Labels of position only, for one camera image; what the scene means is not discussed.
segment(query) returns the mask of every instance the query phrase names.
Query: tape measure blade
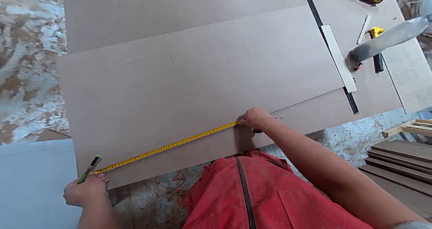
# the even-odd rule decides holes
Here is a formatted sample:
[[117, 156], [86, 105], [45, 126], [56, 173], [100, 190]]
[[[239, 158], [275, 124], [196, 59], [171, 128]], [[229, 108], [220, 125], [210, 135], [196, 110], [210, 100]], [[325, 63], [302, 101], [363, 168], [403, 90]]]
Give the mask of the tape measure blade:
[[113, 164], [113, 165], [110, 165], [110, 166], [104, 167], [104, 168], [102, 168], [102, 169], [99, 169], [99, 170], [95, 171], [95, 174], [98, 174], [98, 173], [105, 173], [105, 172], [108, 172], [108, 171], [112, 171], [112, 170], [114, 170], [114, 169], [116, 169], [116, 168], [120, 168], [120, 167], [122, 167], [122, 166], [126, 166], [126, 165], [128, 165], [128, 164], [130, 164], [130, 163], [134, 163], [134, 162], [136, 162], [136, 161], [143, 160], [143, 159], [148, 158], [148, 157], [150, 157], [150, 156], [152, 156], [152, 155], [160, 154], [160, 153], [162, 153], [162, 152], [164, 152], [164, 151], [167, 151], [167, 150], [170, 150], [170, 149], [173, 149], [173, 148], [179, 147], [179, 146], [181, 146], [181, 145], [185, 145], [185, 144], [187, 144], [187, 143], [189, 143], [189, 142], [192, 142], [192, 141], [195, 141], [195, 140], [197, 140], [197, 139], [204, 138], [204, 137], [206, 137], [206, 136], [208, 136], [208, 135], [211, 135], [211, 134], [214, 134], [214, 133], [220, 132], [220, 131], [222, 131], [222, 130], [225, 130], [225, 129], [228, 129], [228, 128], [231, 128], [231, 127], [234, 127], [234, 126], [236, 126], [237, 124], [238, 124], [238, 121], [235, 121], [235, 122], [232, 122], [232, 123], [226, 124], [226, 125], [224, 125], [224, 126], [220, 126], [220, 127], [218, 127], [218, 128], [212, 129], [212, 130], [210, 130], [210, 131], [203, 132], [203, 133], [201, 133], [201, 134], [199, 134], [199, 135], [195, 135], [195, 136], [193, 136], [193, 137], [185, 138], [185, 139], [183, 139], [183, 140], [181, 140], [181, 141], [178, 141], [178, 142], [175, 142], [175, 143], [173, 143], [173, 144], [170, 144], [170, 145], [167, 145], [167, 146], [164, 146], [164, 147], [161, 147], [161, 148], [158, 148], [158, 149], [155, 149], [155, 150], [149, 151], [149, 152], [147, 152], [147, 153], [140, 154], [140, 155], [138, 155], [138, 156], [135, 156], [135, 157], [129, 158], [129, 159], [127, 159], [127, 160], [124, 160], [124, 161], [118, 162], [118, 163], [116, 163], [116, 164]]

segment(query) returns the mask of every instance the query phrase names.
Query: wooden pallet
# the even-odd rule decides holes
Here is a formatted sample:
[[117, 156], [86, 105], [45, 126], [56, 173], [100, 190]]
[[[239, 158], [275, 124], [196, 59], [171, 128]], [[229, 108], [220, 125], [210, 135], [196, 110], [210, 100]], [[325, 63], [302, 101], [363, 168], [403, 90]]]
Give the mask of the wooden pallet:
[[382, 132], [384, 138], [391, 137], [400, 132], [409, 132], [432, 137], [432, 120], [414, 119]]

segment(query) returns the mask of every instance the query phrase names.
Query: person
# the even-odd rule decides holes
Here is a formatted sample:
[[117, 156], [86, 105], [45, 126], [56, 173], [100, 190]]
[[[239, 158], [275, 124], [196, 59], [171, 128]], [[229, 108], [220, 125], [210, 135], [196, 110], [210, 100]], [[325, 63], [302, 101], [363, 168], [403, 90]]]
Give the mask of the person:
[[[287, 162], [251, 150], [205, 166], [188, 192], [183, 228], [432, 229], [431, 224], [321, 144], [252, 108], [240, 125], [262, 130], [314, 186]], [[83, 208], [80, 229], [118, 229], [106, 192], [108, 179], [90, 175], [64, 189]]]

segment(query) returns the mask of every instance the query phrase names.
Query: concrete floor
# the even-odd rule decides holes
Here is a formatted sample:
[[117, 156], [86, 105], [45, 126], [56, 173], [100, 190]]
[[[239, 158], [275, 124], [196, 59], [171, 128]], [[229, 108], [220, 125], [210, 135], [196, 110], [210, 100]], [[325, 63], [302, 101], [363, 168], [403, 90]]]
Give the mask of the concrete floor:
[[[1, 2], [0, 143], [33, 142], [46, 128], [68, 132], [55, 67], [57, 55], [67, 51], [62, 0]], [[370, 145], [383, 140], [382, 131], [414, 118], [418, 118], [416, 113], [393, 110], [311, 133], [308, 137], [353, 166], [361, 166]], [[276, 145], [261, 150], [286, 159]], [[180, 228], [187, 211], [178, 201], [184, 198], [202, 168], [203, 164], [193, 166], [111, 191], [125, 227]], [[173, 181], [177, 174], [182, 181]]]

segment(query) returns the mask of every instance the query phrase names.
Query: pencil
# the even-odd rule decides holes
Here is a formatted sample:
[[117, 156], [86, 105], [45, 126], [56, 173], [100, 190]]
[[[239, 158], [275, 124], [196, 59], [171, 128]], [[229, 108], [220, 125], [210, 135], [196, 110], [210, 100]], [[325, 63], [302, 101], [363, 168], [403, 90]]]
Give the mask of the pencil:
[[87, 167], [87, 170], [85, 171], [85, 173], [81, 176], [81, 178], [78, 180], [77, 184], [81, 184], [85, 181], [85, 178], [87, 177], [87, 175], [94, 170], [94, 168], [96, 167], [96, 162], [97, 160], [100, 158], [100, 155], [95, 156], [95, 158], [93, 159], [93, 161], [90, 163], [90, 165]]

